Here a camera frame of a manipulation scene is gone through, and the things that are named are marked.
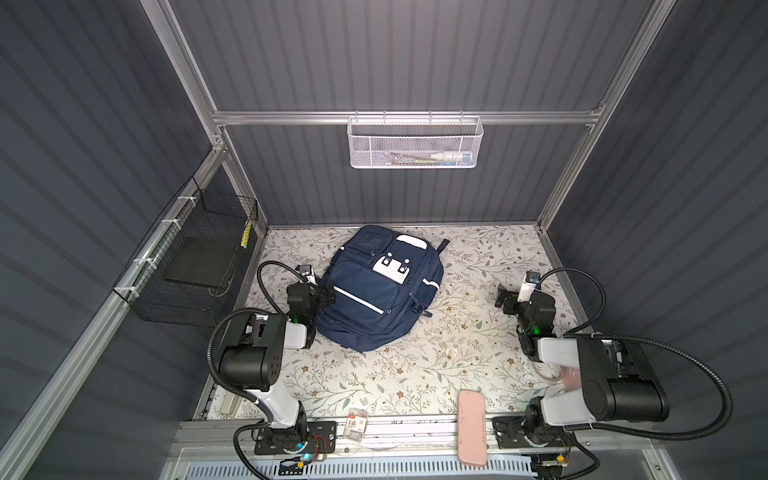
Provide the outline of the navy blue student backpack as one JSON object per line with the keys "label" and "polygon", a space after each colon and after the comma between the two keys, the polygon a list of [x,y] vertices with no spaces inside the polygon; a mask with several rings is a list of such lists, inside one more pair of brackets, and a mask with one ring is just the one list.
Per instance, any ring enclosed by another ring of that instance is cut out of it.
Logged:
{"label": "navy blue student backpack", "polygon": [[319,280],[335,301],[318,311],[318,333],[360,353],[407,335],[439,293],[441,253],[449,244],[444,239],[435,247],[382,226],[361,227]]}

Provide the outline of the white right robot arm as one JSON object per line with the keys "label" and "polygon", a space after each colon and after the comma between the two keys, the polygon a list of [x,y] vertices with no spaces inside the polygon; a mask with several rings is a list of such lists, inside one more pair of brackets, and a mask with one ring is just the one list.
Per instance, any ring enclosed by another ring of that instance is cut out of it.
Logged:
{"label": "white right robot arm", "polygon": [[495,306],[517,319],[516,335],[528,360],[562,371],[566,392],[530,400],[524,421],[528,430],[668,418],[666,394],[637,343],[556,336],[555,300],[531,283],[519,291],[499,286]]}

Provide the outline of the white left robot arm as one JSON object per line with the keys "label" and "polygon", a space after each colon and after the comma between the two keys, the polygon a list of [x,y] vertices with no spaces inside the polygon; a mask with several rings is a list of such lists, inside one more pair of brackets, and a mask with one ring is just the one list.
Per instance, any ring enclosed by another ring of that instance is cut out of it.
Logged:
{"label": "white left robot arm", "polygon": [[214,383],[255,405],[267,427],[304,433],[306,411],[281,379],[284,350],[312,344],[315,317],[335,302],[335,293],[306,282],[290,285],[287,293],[287,313],[244,307],[220,320],[205,359]]}

